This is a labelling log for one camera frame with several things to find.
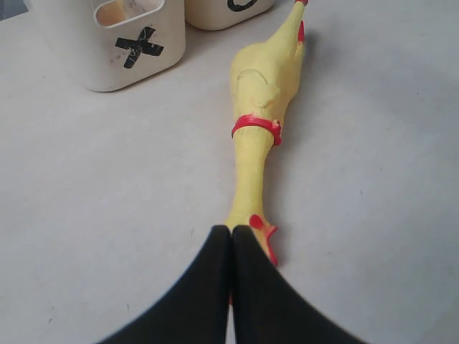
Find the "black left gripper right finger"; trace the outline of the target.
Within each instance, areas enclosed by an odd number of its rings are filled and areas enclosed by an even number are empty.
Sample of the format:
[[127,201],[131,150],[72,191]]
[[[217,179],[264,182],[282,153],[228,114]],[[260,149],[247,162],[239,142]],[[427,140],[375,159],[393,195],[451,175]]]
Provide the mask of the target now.
[[267,258],[248,226],[232,232],[237,343],[361,343],[304,300]]

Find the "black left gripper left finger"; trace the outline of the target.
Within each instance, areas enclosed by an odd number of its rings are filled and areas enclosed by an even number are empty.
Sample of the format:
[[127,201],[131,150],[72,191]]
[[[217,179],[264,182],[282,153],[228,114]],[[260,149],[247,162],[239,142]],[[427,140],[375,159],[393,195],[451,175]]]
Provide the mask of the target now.
[[152,307],[101,343],[224,343],[232,269],[232,237],[213,226],[199,253]]

